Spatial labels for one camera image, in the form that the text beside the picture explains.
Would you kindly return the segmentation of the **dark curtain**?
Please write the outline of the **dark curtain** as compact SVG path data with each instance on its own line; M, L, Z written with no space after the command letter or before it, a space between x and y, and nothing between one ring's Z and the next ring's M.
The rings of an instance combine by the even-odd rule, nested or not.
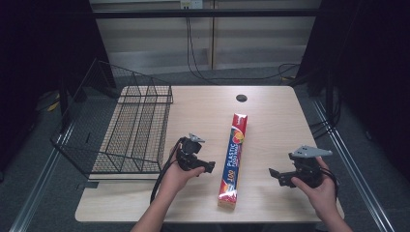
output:
M39 97L74 94L107 61L90 0L0 0L0 180L37 116Z
M332 81L410 182L410 0L321 0L297 76Z

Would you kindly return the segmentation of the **person's left hand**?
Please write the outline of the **person's left hand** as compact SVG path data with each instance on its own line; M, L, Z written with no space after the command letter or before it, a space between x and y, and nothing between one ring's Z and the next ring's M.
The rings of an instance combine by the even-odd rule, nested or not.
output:
M155 200L172 202L177 193L185 187L191 178L198 177L204 171L205 169L203 167L185 171L180 167L175 156L172 156L169 167L160 183Z

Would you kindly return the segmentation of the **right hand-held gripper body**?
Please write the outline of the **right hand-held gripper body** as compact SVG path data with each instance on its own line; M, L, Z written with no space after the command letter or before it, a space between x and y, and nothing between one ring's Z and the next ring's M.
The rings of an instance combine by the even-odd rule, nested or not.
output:
M333 152L330 150L303 145L291 152L289 158L296 168L296 177L314 189L322 184L321 166L316 159L332 154Z

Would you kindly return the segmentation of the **black metal crossbar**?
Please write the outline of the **black metal crossbar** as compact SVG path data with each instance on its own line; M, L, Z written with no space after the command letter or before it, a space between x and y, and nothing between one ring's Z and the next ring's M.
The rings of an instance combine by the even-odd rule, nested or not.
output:
M253 16L319 16L326 11L315 9L251 9L251 10L154 10L94 11L95 18L173 18L173 17L253 17Z

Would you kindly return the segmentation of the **white wall power outlet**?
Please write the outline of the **white wall power outlet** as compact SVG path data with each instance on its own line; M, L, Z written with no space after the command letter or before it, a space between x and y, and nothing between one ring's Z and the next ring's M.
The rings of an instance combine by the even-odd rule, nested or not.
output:
M182 10L202 10L203 0L180 0Z

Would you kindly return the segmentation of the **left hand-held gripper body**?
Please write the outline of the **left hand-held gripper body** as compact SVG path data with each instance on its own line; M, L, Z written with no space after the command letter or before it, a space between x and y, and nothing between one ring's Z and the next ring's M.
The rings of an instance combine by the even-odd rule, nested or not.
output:
M203 139L193 133L182 138L182 146L177 151L176 160L183 170L189 171L200 166L206 166L206 162L196 156L202 148L201 142L203 142Z

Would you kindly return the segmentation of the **red blue plastic wrap box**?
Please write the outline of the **red blue plastic wrap box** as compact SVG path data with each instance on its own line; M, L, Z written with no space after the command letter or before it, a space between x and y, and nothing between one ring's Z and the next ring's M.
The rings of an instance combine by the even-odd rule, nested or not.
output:
M248 116L235 113L233 115L225 162L220 180L218 206L234 210L238 198L238 178L242 147L245 140Z

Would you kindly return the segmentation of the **person's right hand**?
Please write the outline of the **person's right hand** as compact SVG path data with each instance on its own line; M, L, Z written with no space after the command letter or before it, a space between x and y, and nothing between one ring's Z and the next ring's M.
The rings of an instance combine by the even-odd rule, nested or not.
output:
M307 196L315 213L323 222L338 217L335 184L329 176L323 174L322 184L317 188L311 188L297 177L293 177L291 182Z

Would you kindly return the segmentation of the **black wire mesh basket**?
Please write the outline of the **black wire mesh basket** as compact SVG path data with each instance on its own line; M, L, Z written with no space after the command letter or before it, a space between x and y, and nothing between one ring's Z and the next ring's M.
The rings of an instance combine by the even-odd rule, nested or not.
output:
M171 104L169 83L96 60L50 141L89 180L151 179Z

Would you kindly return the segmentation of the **metal floor rail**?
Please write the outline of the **metal floor rail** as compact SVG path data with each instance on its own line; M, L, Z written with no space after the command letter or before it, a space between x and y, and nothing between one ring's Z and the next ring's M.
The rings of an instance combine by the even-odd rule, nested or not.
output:
M49 142L37 152L49 151L34 186L23 201L9 232L71 232L76 229L76 185L83 180Z
M350 151L346 147L343 139L341 138L337 128L331 126L327 117L325 106L320 100L314 100L312 102L314 108L321 119L321 123L325 126L327 134L330 136L338 155L340 156L342 162L344 163L350 177L352 178L356 189L364 200L368 211L370 212L374 222L376 223L380 232L395 232L389 217L387 216L385 210L381 206L379 200L369 187L365 177L363 176L361 170L359 169L357 163L354 161Z

